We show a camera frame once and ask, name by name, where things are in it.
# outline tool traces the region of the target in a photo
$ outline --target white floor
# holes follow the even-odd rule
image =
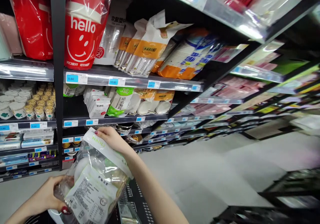
[[[270,206],[257,194],[286,171],[320,163],[317,137],[290,133],[255,143],[240,134],[144,153],[142,159],[190,223],[207,224],[228,205]],[[0,223],[51,172],[0,183]]]

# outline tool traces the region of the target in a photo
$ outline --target package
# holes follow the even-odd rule
[[[137,32],[136,28],[129,22],[126,22],[126,25],[120,40],[120,44],[119,44],[119,51],[116,57],[116,61],[114,63],[115,67],[118,68],[121,62],[123,61],[129,42],[131,41],[131,39],[133,38],[136,32]]]
[[[111,0],[66,0],[65,66],[92,67],[109,15]]]
[[[127,109],[133,93],[132,87],[117,87],[107,111],[108,116],[119,117]]]
[[[146,27],[146,33],[139,42],[133,57],[128,63],[126,72],[132,76],[147,77],[156,61],[162,55],[171,37],[177,31],[192,24],[165,22],[165,11],[151,17]]]
[[[126,9],[131,0],[112,0],[107,25],[103,31],[94,64],[113,65],[119,50],[126,20]]]
[[[76,161],[54,190],[80,224],[107,223],[126,184],[133,178],[125,159],[94,132],[91,127],[84,135]],[[92,215],[92,210],[99,211]]]
[[[30,58],[53,58],[50,0],[10,0],[23,53]]]
[[[124,57],[119,65],[119,69],[121,71],[126,71],[127,66],[133,56],[133,53],[137,49],[138,44],[141,41],[141,38],[146,33],[146,27],[147,27],[148,21],[146,19],[140,19],[134,23],[134,27],[137,30],[134,34],[133,38],[130,40],[126,52],[124,54]]]

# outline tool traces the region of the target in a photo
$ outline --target store shelf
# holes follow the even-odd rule
[[[46,172],[51,172],[51,171],[58,171],[58,170],[59,170],[58,166],[53,166],[53,167],[49,167],[49,168],[30,171],[30,172],[28,172],[26,174],[23,174],[23,175],[1,177],[0,178],[0,182],[11,181],[13,179],[18,179],[18,178],[23,178],[23,177],[28,177],[28,176],[34,176],[34,175],[38,175],[38,174],[42,174],[42,173],[46,173]]]
[[[0,171],[9,171],[9,170],[25,168],[25,167],[29,167],[29,166],[37,166],[37,165],[41,165],[41,164],[45,164],[45,163],[49,163],[49,162],[55,162],[58,160],[59,160],[58,158],[51,158],[51,159],[46,159],[46,160],[37,161],[37,162],[27,162],[27,163],[23,163],[23,164],[19,164],[19,165],[0,167]]]
[[[47,146],[36,147],[36,148],[21,148],[21,149],[0,151],[0,156],[22,154],[22,153],[32,153],[32,152],[36,152],[36,149],[43,148],[43,147],[45,147],[47,149],[47,151],[57,150],[58,149],[58,144],[56,143],[54,145],[47,145]]]
[[[250,10],[240,14],[218,0],[180,0],[243,35],[264,43],[266,27]]]
[[[53,82],[53,64],[27,57],[0,61],[0,78]]]
[[[191,103],[206,103],[206,104],[242,104],[242,100],[238,99],[225,99],[225,98],[207,98],[207,97],[197,97],[191,101]]]
[[[88,110],[83,102],[83,96],[63,98],[63,126],[64,127],[76,127],[86,126],[87,121],[92,120],[89,118]],[[167,120],[167,115],[154,115],[150,114],[147,116],[132,116],[127,115],[126,117],[109,117],[106,115],[105,118],[97,119],[98,124],[114,124],[114,123],[125,123],[125,122],[139,122],[139,121],[158,121]]]
[[[165,78],[153,73],[151,73],[148,77],[133,77],[116,69],[113,66],[93,65],[92,68],[87,71],[74,71],[65,68],[63,79],[64,83],[66,82],[67,72],[68,74],[82,74],[85,77],[84,79],[87,79],[87,82],[81,82],[80,84],[109,86],[111,79],[118,79],[118,86],[125,87],[195,92],[203,91],[202,82]]]
[[[258,80],[265,80],[265,81],[271,81],[276,83],[283,82],[283,77],[281,74],[273,71],[265,70],[262,68],[254,67],[251,65],[237,66],[230,73],[243,76],[243,77],[250,77]]]

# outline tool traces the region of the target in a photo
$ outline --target glass jar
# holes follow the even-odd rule
[[[50,121],[54,118],[54,108],[53,106],[46,106],[44,109],[46,113],[47,120]]]
[[[43,111],[43,106],[36,106],[34,108],[34,112],[36,113],[36,119],[38,121],[43,121],[44,120],[44,111]]]
[[[28,120],[32,120],[35,118],[35,114],[33,111],[33,105],[26,105],[24,107],[24,112],[26,113]]]

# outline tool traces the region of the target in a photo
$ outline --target small jar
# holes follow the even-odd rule
[[[28,100],[28,105],[35,106],[37,104],[37,101],[35,99]]]
[[[32,96],[33,99],[35,99],[36,101],[40,100],[40,95],[39,94],[35,94]]]
[[[47,95],[43,95],[43,96],[41,96],[41,100],[46,102],[49,100],[49,97]]]
[[[36,119],[38,121],[43,121],[44,120],[44,111],[43,111],[43,106],[36,106],[34,108],[34,112],[36,113]]]
[[[46,106],[44,109],[46,113],[47,120],[50,121],[54,118],[54,108],[53,106]]]
[[[35,118],[35,114],[33,111],[33,105],[26,105],[24,107],[24,112],[26,113],[28,120],[32,120]]]
[[[37,90],[37,94],[39,95],[39,96],[42,96],[43,95],[43,91],[44,91],[44,89],[43,90]]]

